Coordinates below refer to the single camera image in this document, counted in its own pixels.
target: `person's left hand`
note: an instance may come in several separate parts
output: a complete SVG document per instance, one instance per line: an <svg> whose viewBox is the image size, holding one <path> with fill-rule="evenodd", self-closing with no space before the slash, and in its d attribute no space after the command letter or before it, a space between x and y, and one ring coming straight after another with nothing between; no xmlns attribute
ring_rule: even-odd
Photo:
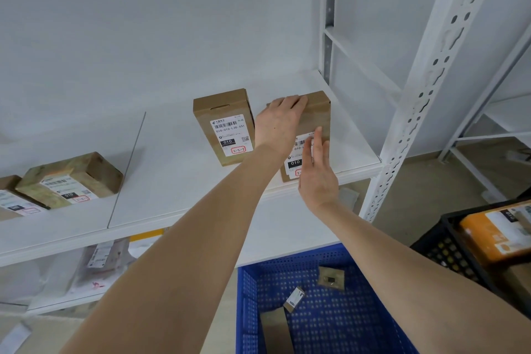
<svg viewBox="0 0 531 354"><path fill-rule="evenodd" d="M307 103L306 95L273 100L256 117L255 147L272 149L282 161L288 158L295 145L295 132Z"/></svg>

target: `shelving unit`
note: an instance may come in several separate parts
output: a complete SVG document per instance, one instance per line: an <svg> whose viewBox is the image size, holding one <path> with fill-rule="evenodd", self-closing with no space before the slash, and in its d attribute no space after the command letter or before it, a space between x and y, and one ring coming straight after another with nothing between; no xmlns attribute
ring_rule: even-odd
<svg viewBox="0 0 531 354"><path fill-rule="evenodd" d="M319 0L319 71L271 73L268 79L237 86L247 89L254 114L279 96L326 92L332 104L332 168L340 184L368 182L358 209L372 222L482 2ZM211 94L236 87L213 84ZM0 149L0 175L89 150L102 153L125 173L117 196L53 210L47 213L51 226L46 230L31 231L29 220L0 223L0 266L56 255L50 281L28 313L99 299L101 293L65 294L84 247L172 225L233 169L219 165L193 116L191 98L206 95L205 87L188 87L185 94L172 94L167 104L142 112ZM358 128L360 115L371 120ZM336 242L297 196L297 182L282 183L277 174L256 209L237 265Z"/></svg>
<svg viewBox="0 0 531 354"><path fill-rule="evenodd" d="M531 123L529 107L531 106L531 86L528 82L528 66L531 60L531 24L514 45L505 61L482 92L480 98L465 116L446 147L439 155L440 161L455 156L485 187L489 203L508 200L501 190L491 182L459 150L460 142L479 142L481 140L516 137L531 149ZM486 135L470 135L475 125L486 116L504 132Z"/></svg>

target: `blue plastic crate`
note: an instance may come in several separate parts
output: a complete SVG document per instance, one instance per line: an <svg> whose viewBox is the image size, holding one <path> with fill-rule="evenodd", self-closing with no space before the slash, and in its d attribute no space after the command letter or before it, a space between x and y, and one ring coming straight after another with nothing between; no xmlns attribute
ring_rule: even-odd
<svg viewBox="0 0 531 354"><path fill-rule="evenodd" d="M318 266L343 269L345 291L317 285ZM266 353L260 313L281 307L297 286L306 295L286 311L296 353L417 353L339 243L238 269L237 354Z"/></svg>

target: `perforated steel upright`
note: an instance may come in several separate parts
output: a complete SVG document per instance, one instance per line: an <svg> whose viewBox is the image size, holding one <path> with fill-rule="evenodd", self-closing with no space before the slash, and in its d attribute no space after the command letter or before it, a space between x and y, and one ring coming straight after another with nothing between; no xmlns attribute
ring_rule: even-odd
<svg viewBox="0 0 531 354"><path fill-rule="evenodd" d="M379 176L371 178L360 212L366 220L374 220L387 196L451 65L458 59L457 53L483 1L435 0L404 89L398 96L395 93L390 95L390 100L396 101L396 111L380 153L384 168ZM333 34L333 14L337 3L337 0L321 0L320 70L329 84L334 45L338 43L330 36ZM345 52L344 45L337 46ZM374 63L370 62L371 67L367 68L366 62L348 54L347 57L363 72L373 74L373 79L386 91L393 92L392 82Z"/></svg>

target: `finger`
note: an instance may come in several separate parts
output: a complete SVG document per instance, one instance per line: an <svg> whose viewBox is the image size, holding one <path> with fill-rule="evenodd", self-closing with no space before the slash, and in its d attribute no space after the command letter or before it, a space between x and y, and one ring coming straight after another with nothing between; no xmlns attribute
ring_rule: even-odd
<svg viewBox="0 0 531 354"><path fill-rule="evenodd" d="M318 126L313 134L313 163L315 165L323 164L323 128Z"/></svg>
<svg viewBox="0 0 531 354"><path fill-rule="evenodd" d="M308 103L308 96L303 95L299 100L293 105L292 110L297 113L297 118L301 118L302 111L304 108L306 108L306 104Z"/></svg>
<svg viewBox="0 0 531 354"><path fill-rule="evenodd" d="M328 140L323 143L323 164L327 168L330 167L330 142Z"/></svg>
<svg viewBox="0 0 531 354"><path fill-rule="evenodd" d="M313 167L312 162L312 138L309 137L304 142L304 147L302 149L302 172L306 171Z"/></svg>
<svg viewBox="0 0 531 354"><path fill-rule="evenodd" d="M282 101L283 101L284 99L285 99L285 98L282 97L282 98L277 98L276 100L271 101L271 103L269 104L269 107L270 107L270 108L276 108L276 107L280 106L280 104L282 103Z"/></svg>
<svg viewBox="0 0 531 354"><path fill-rule="evenodd" d="M284 109L291 109L293 105L299 100L298 95L290 95L289 97L284 98L284 101L280 104L281 108Z"/></svg>

